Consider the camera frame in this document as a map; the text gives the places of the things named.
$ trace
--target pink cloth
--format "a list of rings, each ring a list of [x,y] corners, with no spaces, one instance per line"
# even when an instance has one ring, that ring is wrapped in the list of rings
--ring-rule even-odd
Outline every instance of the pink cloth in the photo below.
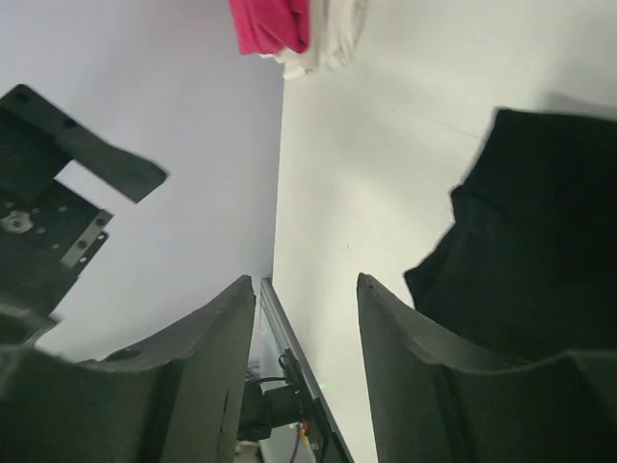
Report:
[[[304,53],[310,42],[310,0],[229,0],[242,55]]]

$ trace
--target white cloth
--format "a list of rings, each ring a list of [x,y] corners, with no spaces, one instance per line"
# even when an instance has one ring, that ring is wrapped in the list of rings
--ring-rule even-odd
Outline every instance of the white cloth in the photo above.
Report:
[[[274,56],[284,64],[284,78],[346,67],[362,33],[369,0],[313,0],[310,47],[303,54],[289,49]]]

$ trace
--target folded black cloth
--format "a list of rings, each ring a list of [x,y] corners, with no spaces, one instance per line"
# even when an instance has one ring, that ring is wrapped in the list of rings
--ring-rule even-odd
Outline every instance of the folded black cloth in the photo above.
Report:
[[[499,110],[455,224],[405,274],[416,309],[520,359],[617,348],[616,186],[617,123]]]

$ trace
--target white table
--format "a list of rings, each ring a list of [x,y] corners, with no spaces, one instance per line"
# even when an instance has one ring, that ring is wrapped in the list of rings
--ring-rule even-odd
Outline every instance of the white table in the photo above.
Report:
[[[373,0],[353,66],[286,83],[274,286],[357,463],[358,273],[411,303],[495,106],[617,106],[616,22],[603,0]]]

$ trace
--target folded red cloth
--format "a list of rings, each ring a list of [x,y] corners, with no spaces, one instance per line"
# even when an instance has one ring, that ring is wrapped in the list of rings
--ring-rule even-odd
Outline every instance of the folded red cloth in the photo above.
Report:
[[[229,0],[242,55],[304,53],[310,42],[310,0]]]

